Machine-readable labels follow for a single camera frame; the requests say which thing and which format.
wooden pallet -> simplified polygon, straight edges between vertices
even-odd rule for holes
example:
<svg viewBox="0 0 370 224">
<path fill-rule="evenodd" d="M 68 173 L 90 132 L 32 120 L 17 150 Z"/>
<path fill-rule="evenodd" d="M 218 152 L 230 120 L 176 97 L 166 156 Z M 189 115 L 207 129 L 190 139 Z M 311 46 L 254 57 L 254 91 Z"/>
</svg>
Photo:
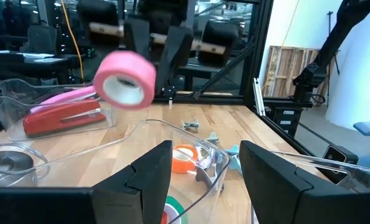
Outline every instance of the wooden pallet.
<svg viewBox="0 0 370 224">
<path fill-rule="evenodd" d="M 318 54 L 317 49 L 303 49 L 295 47 L 270 46 L 267 67 L 265 69 L 265 88 L 263 96 L 286 97 L 295 92 L 293 79 L 312 61 Z M 326 79 L 314 93 L 325 95 L 328 88 Z"/>
</svg>

green tape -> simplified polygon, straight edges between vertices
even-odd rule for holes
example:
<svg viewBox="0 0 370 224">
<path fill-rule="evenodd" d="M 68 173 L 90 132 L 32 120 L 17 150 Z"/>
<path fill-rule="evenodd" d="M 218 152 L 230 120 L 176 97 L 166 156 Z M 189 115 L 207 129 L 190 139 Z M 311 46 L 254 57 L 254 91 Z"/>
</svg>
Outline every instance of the green tape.
<svg viewBox="0 0 370 224">
<path fill-rule="evenodd" d="M 173 206 L 179 214 L 185 211 L 184 207 L 172 196 L 167 196 L 166 203 Z M 182 224 L 187 224 L 187 214 L 182 215 L 180 219 Z"/>
</svg>

pink tape roll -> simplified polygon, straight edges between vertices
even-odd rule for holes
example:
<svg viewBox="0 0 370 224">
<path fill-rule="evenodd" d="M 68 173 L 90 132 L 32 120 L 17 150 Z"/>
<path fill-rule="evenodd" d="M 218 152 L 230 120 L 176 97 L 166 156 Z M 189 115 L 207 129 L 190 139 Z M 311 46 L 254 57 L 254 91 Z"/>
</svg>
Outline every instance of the pink tape roll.
<svg viewBox="0 0 370 224">
<path fill-rule="evenodd" d="M 152 63 L 134 52 L 115 51 L 103 59 L 93 84 L 111 105 L 138 110 L 152 103 L 155 80 Z"/>
</svg>

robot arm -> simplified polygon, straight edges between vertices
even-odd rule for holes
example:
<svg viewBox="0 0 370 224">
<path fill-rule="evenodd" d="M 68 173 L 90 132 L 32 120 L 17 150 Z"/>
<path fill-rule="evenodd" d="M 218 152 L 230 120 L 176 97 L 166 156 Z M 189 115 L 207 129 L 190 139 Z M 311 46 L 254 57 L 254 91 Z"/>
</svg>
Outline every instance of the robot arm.
<svg viewBox="0 0 370 224">
<path fill-rule="evenodd" d="M 370 0 L 343 0 L 337 12 L 337 23 L 314 61 L 294 79 L 294 101 L 309 102 L 312 91 L 326 78 L 326 67 L 351 29 L 370 13 Z"/>
</svg>

orange tape roll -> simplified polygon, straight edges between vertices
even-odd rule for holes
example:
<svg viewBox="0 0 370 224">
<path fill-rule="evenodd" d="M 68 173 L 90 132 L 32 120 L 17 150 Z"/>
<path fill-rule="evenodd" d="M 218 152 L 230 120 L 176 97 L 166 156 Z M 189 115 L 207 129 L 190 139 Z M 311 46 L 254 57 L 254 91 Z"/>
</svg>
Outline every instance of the orange tape roll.
<svg viewBox="0 0 370 224">
<path fill-rule="evenodd" d="M 161 217 L 161 224 L 167 224 L 167 213 L 163 212 L 163 216 Z"/>
<path fill-rule="evenodd" d="M 197 150 L 188 145 L 175 146 L 175 148 L 177 150 L 173 150 L 173 166 L 171 171 L 177 174 L 187 174 L 188 171 L 195 170 L 195 164 L 183 153 L 189 155 L 194 160 L 197 160 Z"/>
</svg>

